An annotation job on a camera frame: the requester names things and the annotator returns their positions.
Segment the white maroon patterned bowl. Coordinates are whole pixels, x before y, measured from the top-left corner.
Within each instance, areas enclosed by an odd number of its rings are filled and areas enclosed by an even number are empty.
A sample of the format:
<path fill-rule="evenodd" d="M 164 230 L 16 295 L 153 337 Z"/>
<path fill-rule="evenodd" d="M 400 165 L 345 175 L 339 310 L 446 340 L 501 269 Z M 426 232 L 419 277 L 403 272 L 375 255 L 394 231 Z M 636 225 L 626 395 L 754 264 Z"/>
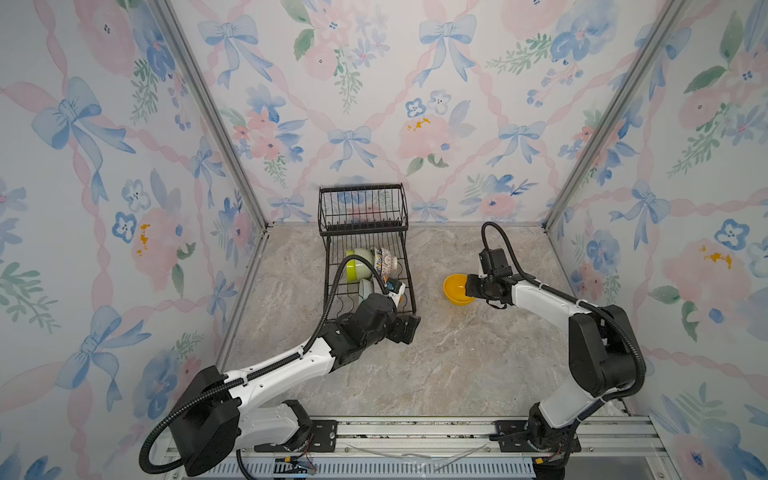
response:
<path fill-rule="evenodd" d="M 382 273 L 387 277 L 392 277 L 397 273 L 399 260 L 396 254 L 387 249 L 382 250 Z"/>

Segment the aluminium corner post right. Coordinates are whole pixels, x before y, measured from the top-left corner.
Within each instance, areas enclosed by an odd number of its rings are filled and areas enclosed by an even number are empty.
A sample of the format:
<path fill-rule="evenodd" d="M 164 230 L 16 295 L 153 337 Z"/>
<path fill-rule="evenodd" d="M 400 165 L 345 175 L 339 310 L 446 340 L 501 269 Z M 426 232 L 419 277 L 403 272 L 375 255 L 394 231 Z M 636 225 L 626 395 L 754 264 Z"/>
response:
<path fill-rule="evenodd" d="M 563 189 L 557 195 L 552 209 L 543 220 L 542 228 L 546 233 L 549 233 L 558 219 L 564 215 L 567 202 L 579 181 L 589 170 L 595 157 L 608 140 L 614 126 L 622 117 L 624 110 L 633 100 L 638 85 L 650 71 L 663 45 L 673 34 L 679 17 L 685 11 L 687 4 L 688 1 L 684 0 L 671 0 L 662 3 L 662 8 L 655 22 L 651 25 L 644 45 L 638 48 L 632 58 L 623 82 L 615 91 L 602 120 L 597 125 L 593 139 L 587 143 L 582 155 L 575 163 L 574 169 L 566 178 Z"/>

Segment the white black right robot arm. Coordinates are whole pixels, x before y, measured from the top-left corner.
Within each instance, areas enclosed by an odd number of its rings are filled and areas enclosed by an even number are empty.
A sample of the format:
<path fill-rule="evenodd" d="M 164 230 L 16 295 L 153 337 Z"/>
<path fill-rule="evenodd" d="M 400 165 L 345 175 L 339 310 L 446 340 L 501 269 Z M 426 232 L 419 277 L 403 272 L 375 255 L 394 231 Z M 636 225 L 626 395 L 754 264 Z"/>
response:
<path fill-rule="evenodd" d="M 578 424 L 603 404 L 642 388 L 646 365 L 622 308 L 598 307 L 519 274 L 471 274 L 465 290 L 497 309 L 525 309 L 567 336 L 569 375 L 531 407 L 524 433 L 499 433 L 498 441 L 524 440 L 538 451 L 563 449 Z"/>

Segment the blue yellow patterned bowl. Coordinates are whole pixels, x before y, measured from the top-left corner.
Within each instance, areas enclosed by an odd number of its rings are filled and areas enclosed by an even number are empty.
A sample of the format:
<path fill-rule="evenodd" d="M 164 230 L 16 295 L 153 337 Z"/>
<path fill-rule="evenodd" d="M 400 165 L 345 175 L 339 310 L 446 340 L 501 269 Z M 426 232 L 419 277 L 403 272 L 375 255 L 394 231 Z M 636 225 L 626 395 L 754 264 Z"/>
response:
<path fill-rule="evenodd" d="M 373 247 L 372 253 L 374 257 L 374 267 L 375 271 L 379 274 L 379 276 L 382 279 L 387 279 L 389 277 L 389 257 L 390 254 L 388 251 L 381 247 Z"/>

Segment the aluminium corner post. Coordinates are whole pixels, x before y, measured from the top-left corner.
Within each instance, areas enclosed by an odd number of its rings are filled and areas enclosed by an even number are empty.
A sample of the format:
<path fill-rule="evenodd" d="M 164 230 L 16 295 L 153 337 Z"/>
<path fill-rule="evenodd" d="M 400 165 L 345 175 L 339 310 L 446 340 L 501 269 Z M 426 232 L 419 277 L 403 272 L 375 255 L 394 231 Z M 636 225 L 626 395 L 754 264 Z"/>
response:
<path fill-rule="evenodd" d="M 249 181 L 247 171 L 234 150 L 234 145 L 225 132 L 224 122 L 216 108 L 215 101 L 207 86 L 203 72 L 195 59 L 186 34 L 181 27 L 170 1 L 150 0 L 151 12 L 156 16 L 160 29 L 167 37 L 172 53 L 177 57 L 182 72 L 187 77 L 192 95 L 202 112 L 206 125 L 210 128 L 216 145 L 223 154 L 224 163 L 240 190 L 244 204 L 251 218 L 256 222 L 258 231 L 263 235 L 268 230 L 268 222 L 258 204 L 255 192 Z"/>
<path fill-rule="evenodd" d="M 597 125 L 593 139 L 587 143 L 582 155 L 575 163 L 574 169 L 566 178 L 563 189 L 557 195 L 552 209 L 543 220 L 542 228 L 546 233 L 549 233 L 558 219 L 564 215 L 567 202 L 579 181 L 589 170 L 595 157 L 608 140 L 614 126 L 622 117 L 624 110 L 633 100 L 638 85 L 650 71 L 663 45 L 673 34 L 679 17 L 685 11 L 687 4 L 688 1 L 684 0 L 671 0 L 662 3 L 662 8 L 655 22 L 651 25 L 644 45 L 638 48 L 632 58 L 623 82 L 615 91 L 602 120 Z"/>

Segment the orange white bowl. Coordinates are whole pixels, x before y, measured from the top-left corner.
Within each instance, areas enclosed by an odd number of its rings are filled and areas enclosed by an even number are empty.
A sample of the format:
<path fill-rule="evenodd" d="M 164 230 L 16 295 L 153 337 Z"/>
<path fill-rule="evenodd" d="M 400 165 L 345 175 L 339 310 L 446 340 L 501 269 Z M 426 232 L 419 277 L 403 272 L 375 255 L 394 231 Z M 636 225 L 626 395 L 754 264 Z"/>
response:
<path fill-rule="evenodd" d="M 402 302 L 402 298 L 405 294 L 406 286 L 400 281 L 393 281 L 391 283 L 390 297 L 396 307 L 399 307 Z"/>

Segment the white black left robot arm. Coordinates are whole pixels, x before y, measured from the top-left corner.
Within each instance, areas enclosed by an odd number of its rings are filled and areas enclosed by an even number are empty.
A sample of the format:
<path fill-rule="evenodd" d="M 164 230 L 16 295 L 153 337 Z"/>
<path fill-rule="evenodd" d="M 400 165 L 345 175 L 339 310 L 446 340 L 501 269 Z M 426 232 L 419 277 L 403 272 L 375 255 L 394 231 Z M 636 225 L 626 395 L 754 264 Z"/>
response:
<path fill-rule="evenodd" d="M 306 342 L 283 354 L 225 373 L 215 366 L 199 371 L 169 415 L 180 455 L 175 465 L 196 477 L 237 449 L 303 448 L 313 425 L 304 407 L 297 400 L 275 407 L 269 401 L 359 360 L 383 340 L 411 344 L 420 322 L 399 313 L 394 296 L 374 293 L 352 312 L 323 317 Z"/>

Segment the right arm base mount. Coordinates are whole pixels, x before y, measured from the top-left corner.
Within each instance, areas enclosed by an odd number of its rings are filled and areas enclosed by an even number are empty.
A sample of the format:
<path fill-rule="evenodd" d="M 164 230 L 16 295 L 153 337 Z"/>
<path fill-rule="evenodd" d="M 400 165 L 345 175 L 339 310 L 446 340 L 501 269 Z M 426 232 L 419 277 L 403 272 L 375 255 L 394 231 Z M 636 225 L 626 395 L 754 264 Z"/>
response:
<path fill-rule="evenodd" d="M 569 436 L 568 427 L 553 429 L 538 421 L 497 420 L 494 428 L 489 440 L 497 442 L 502 452 L 539 452 L 547 455 L 563 453 L 568 439 L 571 439 L 572 452 L 582 450 L 576 434 Z"/>

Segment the teal striped bowl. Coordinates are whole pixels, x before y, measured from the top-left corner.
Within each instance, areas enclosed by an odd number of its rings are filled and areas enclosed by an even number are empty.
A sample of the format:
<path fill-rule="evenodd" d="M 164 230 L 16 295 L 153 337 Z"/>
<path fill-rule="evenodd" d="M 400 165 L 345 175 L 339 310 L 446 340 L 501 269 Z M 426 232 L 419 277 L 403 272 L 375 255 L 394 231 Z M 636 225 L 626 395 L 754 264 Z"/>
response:
<path fill-rule="evenodd" d="M 374 285 L 370 279 L 362 279 L 358 282 L 358 297 L 360 302 L 366 300 L 374 292 Z"/>

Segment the lime green bowl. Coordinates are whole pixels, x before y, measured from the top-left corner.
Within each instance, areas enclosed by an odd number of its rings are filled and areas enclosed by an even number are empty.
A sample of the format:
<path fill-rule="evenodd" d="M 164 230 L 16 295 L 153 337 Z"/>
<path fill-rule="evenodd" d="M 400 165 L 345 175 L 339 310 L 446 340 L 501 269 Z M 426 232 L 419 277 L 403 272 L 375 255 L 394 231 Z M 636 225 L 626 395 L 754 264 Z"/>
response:
<path fill-rule="evenodd" d="M 344 272 L 348 282 L 354 283 L 358 281 L 357 263 L 355 259 L 351 259 L 346 262 L 344 266 Z"/>

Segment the aluminium corner post left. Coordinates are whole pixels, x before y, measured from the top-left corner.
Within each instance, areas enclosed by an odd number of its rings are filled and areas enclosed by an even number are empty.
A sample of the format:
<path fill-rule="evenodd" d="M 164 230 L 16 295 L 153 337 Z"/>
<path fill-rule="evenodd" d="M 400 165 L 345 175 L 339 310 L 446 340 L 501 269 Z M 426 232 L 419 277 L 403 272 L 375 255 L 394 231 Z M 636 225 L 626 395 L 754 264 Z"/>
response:
<path fill-rule="evenodd" d="M 186 34 L 181 27 L 170 1 L 150 0 L 151 12 L 156 16 L 160 29 L 167 37 L 172 53 L 177 57 L 182 72 L 187 77 L 192 95 L 202 112 L 206 125 L 210 128 L 216 145 L 223 154 L 224 163 L 240 190 L 244 204 L 251 218 L 256 222 L 258 231 L 263 235 L 268 230 L 268 222 L 258 204 L 255 192 L 249 181 L 247 171 L 234 150 L 234 145 L 225 132 L 224 122 L 216 108 L 215 101 L 207 86 L 203 72 L 195 59 Z"/>

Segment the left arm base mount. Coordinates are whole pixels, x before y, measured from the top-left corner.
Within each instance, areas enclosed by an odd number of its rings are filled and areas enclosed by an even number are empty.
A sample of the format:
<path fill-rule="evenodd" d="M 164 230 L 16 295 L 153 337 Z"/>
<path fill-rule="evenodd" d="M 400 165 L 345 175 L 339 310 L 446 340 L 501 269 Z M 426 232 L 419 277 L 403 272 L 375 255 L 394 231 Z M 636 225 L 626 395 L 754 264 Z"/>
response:
<path fill-rule="evenodd" d="M 311 420 L 308 425 L 300 426 L 298 431 L 283 444 L 262 444 L 254 447 L 259 453 L 333 453 L 336 448 L 336 420 Z"/>

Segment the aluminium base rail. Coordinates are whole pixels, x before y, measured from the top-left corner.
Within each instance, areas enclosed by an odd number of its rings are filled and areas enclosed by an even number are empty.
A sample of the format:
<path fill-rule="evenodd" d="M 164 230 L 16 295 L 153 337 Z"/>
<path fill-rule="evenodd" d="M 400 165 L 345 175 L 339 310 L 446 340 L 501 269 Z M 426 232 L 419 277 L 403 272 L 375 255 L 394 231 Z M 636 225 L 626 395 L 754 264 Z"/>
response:
<path fill-rule="evenodd" d="M 647 417 L 591 417 L 565 458 L 512 434 L 520 417 L 318 417 L 295 453 L 228 454 L 205 479 L 678 479 Z"/>

